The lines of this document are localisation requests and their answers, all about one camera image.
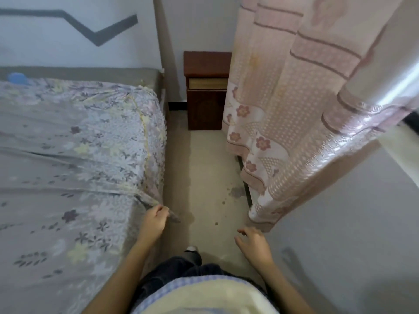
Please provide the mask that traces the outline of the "person's yellow checked top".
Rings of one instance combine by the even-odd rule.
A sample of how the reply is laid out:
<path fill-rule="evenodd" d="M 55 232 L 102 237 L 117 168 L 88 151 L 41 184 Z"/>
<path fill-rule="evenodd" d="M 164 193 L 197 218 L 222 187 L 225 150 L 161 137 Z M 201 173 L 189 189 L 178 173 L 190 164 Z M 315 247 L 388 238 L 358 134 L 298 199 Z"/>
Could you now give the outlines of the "person's yellow checked top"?
<path fill-rule="evenodd" d="M 130 314 L 280 314 L 254 285 L 226 275 L 178 278 L 135 305 Z"/>

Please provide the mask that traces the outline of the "pink floral curtain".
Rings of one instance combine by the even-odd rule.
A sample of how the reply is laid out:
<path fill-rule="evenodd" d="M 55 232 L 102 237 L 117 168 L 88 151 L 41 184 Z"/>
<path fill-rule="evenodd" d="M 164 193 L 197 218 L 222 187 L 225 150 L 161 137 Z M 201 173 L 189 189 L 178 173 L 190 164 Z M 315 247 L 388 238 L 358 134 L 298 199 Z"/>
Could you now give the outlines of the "pink floral curtain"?
<path fill-rule="evenodd" d="M 222 129 L 269 232 L 419 108 L 419 0 L 242 0 Z"/>

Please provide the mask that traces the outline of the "person's left forearm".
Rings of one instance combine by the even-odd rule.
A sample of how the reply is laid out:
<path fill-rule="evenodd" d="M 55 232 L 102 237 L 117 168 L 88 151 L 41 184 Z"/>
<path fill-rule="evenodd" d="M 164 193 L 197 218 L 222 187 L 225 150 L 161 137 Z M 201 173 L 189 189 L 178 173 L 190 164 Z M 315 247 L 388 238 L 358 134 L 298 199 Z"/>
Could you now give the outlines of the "person's left forearm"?
<path fill-rule="evenodd" d="M 153 243 L 137 241 L 81 314 L 126 314 Z"/>

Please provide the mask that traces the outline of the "floral grey bed sheet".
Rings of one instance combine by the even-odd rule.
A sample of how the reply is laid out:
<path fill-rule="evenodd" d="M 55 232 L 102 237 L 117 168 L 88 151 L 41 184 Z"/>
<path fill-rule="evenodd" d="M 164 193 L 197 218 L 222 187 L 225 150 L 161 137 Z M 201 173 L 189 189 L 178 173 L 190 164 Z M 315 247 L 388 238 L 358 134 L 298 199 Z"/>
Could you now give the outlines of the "floral grey bed sheet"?
<path fill-rule="evenodd" d="M 162 202 L 152 89 L 0 81 L 0 314 L 80 314 Z"/>

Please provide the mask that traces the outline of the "person's right hand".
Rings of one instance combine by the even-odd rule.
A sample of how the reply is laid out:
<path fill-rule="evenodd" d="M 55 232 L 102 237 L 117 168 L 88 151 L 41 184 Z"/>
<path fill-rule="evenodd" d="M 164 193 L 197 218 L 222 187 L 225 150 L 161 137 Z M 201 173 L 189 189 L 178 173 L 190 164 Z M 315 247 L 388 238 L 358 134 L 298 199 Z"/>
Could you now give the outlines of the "person's right hand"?
<path fill-rule="evenodd" d="M 255 268 L 263 268 L 274 264 L 270 246 L 264 234 L 255 227 L 243 227 L 237 230 L 238 235 L 249 243 L 248 253 L 243 253 L 247 261 Z"/>

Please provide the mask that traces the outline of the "person's left hand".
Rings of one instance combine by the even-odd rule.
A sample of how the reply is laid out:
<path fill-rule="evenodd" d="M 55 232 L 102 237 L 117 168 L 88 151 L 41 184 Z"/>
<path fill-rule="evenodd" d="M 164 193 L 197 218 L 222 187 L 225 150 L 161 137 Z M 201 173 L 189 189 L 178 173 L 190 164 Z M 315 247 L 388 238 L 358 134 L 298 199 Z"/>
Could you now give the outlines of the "person's left hand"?
<path fill-rule="evenodd" d="M 154 207 L 152 207 L 147 210 L 143 217 L 135 246 L 147 250 L 151 249 L 161 237 L 164 229 L 165 226 L 157 226 L 154 224 Z"/>

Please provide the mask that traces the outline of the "dark wooden nightstand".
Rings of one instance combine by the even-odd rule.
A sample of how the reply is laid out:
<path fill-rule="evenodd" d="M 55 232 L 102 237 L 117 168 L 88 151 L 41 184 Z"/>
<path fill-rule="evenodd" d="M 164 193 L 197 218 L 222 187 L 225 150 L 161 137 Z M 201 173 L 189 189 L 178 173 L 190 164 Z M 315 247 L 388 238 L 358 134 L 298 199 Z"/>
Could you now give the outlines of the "dark wooden nightstand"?
<path fill-rule="evenodd" d="M 221 130 L 231 57 L 231 52 L 184 51 L 190 131 Z"/>

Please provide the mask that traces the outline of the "blue object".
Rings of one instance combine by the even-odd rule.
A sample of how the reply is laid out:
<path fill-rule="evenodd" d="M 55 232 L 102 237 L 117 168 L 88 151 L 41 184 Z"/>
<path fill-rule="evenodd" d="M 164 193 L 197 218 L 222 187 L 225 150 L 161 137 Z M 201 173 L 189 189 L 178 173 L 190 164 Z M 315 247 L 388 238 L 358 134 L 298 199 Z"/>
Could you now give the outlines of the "blue object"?
<path fill-rule="evenodd" d="M 16 85 L 23 85 L 23 86 L 30 86 L 31 82 L 29 78 L 23 74 L 18 72 L 12 72 L 7 75 L 8 82 Z"/>

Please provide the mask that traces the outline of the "person's right forearm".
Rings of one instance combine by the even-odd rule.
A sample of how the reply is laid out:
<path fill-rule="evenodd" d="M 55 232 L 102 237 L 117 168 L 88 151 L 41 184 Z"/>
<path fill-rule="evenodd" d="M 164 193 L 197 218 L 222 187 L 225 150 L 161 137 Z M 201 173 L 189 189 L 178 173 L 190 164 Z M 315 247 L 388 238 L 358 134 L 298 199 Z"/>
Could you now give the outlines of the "person's right forearm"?
<path fill-rule="evenodd" d="M 285 314 L 316 314 L 272 260 L 256 263 L 254 268 L 270 286 Z"/>

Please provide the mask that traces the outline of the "person's dark trousers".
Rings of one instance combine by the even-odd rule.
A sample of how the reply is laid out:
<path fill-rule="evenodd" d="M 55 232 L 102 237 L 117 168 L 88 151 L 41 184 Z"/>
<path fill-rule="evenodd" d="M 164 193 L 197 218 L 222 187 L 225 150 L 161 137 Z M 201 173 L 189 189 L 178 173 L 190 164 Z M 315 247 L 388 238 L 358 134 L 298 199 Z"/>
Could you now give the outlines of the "person's dark trousers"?
<path fill-rule="evenodd" d="M 191 253 L 184 251 L 181 255 L 171 257 L 166 261 L 161 262 L 140 279 L 130 302 L 128 313 L 131 314 L 142 301 L 173 280 L 206 275 L 223 275 L 241 279 L 249 282 L 264 296 L 269 296 L 263 287 L 254 280 L 229 273 L 216 263 L 202 264 L 202 257 L 199 252 Z"/>

